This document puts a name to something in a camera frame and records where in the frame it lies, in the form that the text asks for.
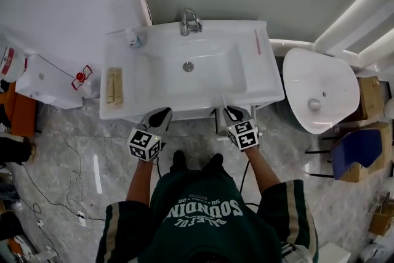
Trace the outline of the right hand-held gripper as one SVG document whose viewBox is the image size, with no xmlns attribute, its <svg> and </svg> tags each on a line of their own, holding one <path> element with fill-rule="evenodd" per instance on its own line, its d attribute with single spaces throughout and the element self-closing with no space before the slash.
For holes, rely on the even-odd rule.
<svg viewBox="0 0 394 263">
<path fill-rule="evenodd" d="M 240 151 L 259 145 L 258 129 L 249 112 L 238 106 L 227 106 L 223 117 L 228 130 L 228 138 Z"/>
</svg>

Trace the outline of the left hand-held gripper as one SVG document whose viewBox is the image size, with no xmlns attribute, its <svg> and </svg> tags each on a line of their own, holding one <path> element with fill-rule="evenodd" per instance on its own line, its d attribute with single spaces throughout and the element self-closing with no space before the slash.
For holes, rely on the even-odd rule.
<svg viewBox="0 0 394 263">
<path fill-rule="evenodd" d="M 155 159 L 164 148 L 163 136 L 172 119 L 170 107 L 149 111 L 143 122 L 132 129 L 127 140 L 127 148 L 132 157 L 142 161 Z"/>
</svg>

